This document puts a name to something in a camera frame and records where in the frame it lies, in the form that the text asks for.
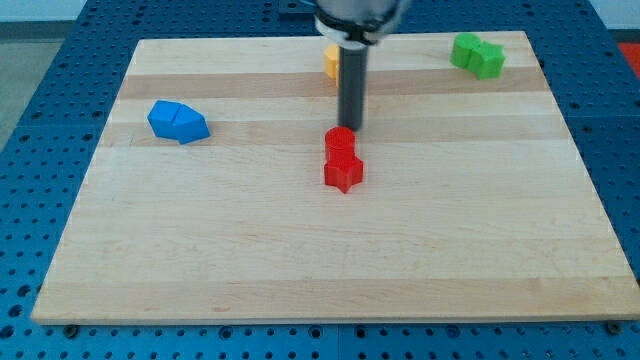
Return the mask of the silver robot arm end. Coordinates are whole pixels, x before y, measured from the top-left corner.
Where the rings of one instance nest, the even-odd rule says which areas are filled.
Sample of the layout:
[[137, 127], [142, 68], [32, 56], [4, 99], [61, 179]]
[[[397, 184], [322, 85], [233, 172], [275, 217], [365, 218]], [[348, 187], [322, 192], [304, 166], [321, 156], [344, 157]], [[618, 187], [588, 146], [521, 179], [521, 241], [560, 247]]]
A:
[[314, 0], [315, 26], [349, 50], [376, 45], [394, 33], [411, 0]]

